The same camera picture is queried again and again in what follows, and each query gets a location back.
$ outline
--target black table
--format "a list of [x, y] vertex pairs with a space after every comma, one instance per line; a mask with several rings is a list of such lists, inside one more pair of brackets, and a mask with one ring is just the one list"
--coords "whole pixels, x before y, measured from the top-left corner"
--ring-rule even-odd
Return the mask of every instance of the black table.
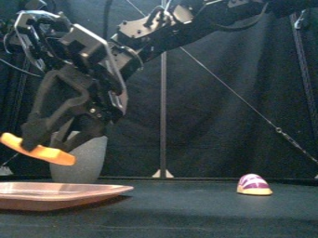
[[134, 190], [50, 212], [0, 211], [0, 237], [318, 237], [317, 186], [272, 183], [274, 195], [237, 194], [236, 182], [103, 179]]

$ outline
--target pink plate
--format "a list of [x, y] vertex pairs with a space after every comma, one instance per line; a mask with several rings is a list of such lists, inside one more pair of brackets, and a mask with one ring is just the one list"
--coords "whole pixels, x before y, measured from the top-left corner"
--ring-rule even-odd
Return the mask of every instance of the pink plate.
[[130, 190], [122, 185], [0, 182], [0, 209], [51, 211], [105, 201]]

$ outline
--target cable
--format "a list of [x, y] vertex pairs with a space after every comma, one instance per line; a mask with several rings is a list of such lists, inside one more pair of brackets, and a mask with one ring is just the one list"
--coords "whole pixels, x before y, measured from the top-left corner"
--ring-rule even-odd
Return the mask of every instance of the cable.
[[33, 77], [38, 77], [38, 78], [43, 78], [39, 74], [31, 73], [29, 71], [25, 71], [23, 69], [18, 68], [15, 65], [13, 65], [11, 63], [9, 63], [6, 60], [0, 59], [0, 62], [3, 64], [6, 64], [7, 66], [10, 66], [13, 69], [15, 69], [17, 71], [19, 71], [21, 73], [26, 73], [27, 75], [33, 76]]
[[[139, 13], [146, 16], [143, 14], [143, 12], [141, 11], [141, 9], [133, 4], [133, 2], [130, 0], [126, 0], [133, 7], [139, 11]], [[252, 22], [249, 25], [245, 25], [244, 27], [240, 27], [242, 30], [249, 28], [250, 26], [256, 25], [261, 19], [261, 17], [264, 16], [265, 12], [266, 12], [266, 8], [268, 8], [268, 4], [265, 5], [261, 14], [257, 17], [257, 20], [254, 22]], [[278, 127], [272, 120], [257, 110], [257, 108], [253, 106], [253, 104], [242, 97], [242, 95], [222, 81], [222, 79], [213, 73], [213, 71], [209, 70], [209, 68], [204, 65], [204, 63], [190, 54], [190, 52], [181, 46], [181, 49], [185, 51], [185, 53], [194, 59], [194, 61], [198, 63], [198, 65], [201, 65], [201, 67], [214, 76], [214, 78], [222, 83], [222, 85], [230, 90], [230, 92], [240, 98], [240, 100], [249, 106], [249, 108], [257, 113], [257, 115], [268, 122], [268, 124], [274, 128], [277, 134], [280, 134], [286, 140], [288, 142], [294, 146], [294, 148], [297, 148], [305, 155], [307, 157], [318, 165], [318, 160], [312, 156], [312, 154], [301, 147], [301, 145], [297, 143], [297, 141], [292, 138], [292, 136], [284, 132], [282, 128]]]
[[106, 0], [106, 5], [105, 5], [105, 31], [103, 31], [103, 38], [107, 39], [109, 35], [109, 21], [110, 21], [110, 11], [111, 11], [111, 6], [113, 6], [114, 0]]
[[264, 15], [265, 15], [265, 12], [268, 10], [268, 6], [269, 6], [269, 2], [265, 4], [261, 13], [257, 15], [256, 20], [253, 22], [250, 22], [249, 24], [244, 25], [244, 26], [240, 26], [240, 27], [224, 26], [224, 25], [220, 25], [217, 22], [213, 22], [213, 26], [221, 28], [224, 31], [228, 31], [228, 32], [236, 32], [236, 31], [246, 30], [250, 27], [253, 27], [254, 25], [257, 25], [257, 23], [260, 22], [260, 20], [262, 19]]

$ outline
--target black backdrop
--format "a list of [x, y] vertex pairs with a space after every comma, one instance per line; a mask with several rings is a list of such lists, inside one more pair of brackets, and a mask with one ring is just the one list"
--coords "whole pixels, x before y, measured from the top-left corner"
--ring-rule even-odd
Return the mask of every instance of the black backdrop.
[[[162, 1], [131, 2], [149, 14]], [[65, 11], [73, 22], [103, 35], [105, 1], [57, 0], [57, 3], [57, 10]], [[121, 21], [139, 18], [141, 12], [126, 0], [114, 1], [109, 35], [115, 33]], [[301, 33], [317, 101], [317, 14], [312, 14], [311, 21], [311, 28]], [[317, 156], [292, 21], [289, 17], [277, 19], [269, 14], [252, 29], [237, 33], [213, 33], [185, 48], [169, 52], [170, 173], [182, 178], [238, 178], [246, 173], [258, 173], [266, 178], [315, 178], [317, 164], [292, 146], [186, 52]], [[15, 60], [21, 65], [25, 63], [22, 58]], [[161, 167], [161, 58], [148, 63], [145, 68], [129, 81], [129, 113], [109, 128], [105, 176], [150, 177]], [[2, 118], [6, 118], [2, 132], [11, 130], [21, 133], [19, 125], [27, 118], [39, 81], [30, 78], [26, 81], [18, 122], [13, 124], [14, 97], [9, 95], [19, 93], [17, 84], [22, 78], [19, 73], [13, 74], [6, 67], [2, 68], [2, 85], [6, 86], [2, 89]], [[2, 161], [6, 161], [13, 152], [3, 147], [2, 150]], [[47, 163], [25, 156], [13, 161], [10, 167], [17, 174], [50, 173]]]

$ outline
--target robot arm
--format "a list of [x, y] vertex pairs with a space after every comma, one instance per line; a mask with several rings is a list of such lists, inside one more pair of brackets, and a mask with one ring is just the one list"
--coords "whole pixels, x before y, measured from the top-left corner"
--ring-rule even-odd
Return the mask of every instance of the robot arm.
[[[141, 20], [123, 21], [110, 42], [63, 14], [22, 12], [15, 32], [45, 80], [19, 144], [10, 145], [5, 135], [2, 142], [46, 159], [37, 150], [58, 133], [50, 147], [70, 152], [103, 136], [106, 125], [125, 115], [125, 83], [145, 62], [216, 31], [252, 27], [266, 12], [282, 17], [308, 7], [318, 7], [318, 0], [182, 0], [169, 9], [157, 7]], [[250, 23], [233, 26], [248, 19]], [[74, 130], [79, 133], [70, 139]], [[65, 164], [63, 158], [50, 162]]]

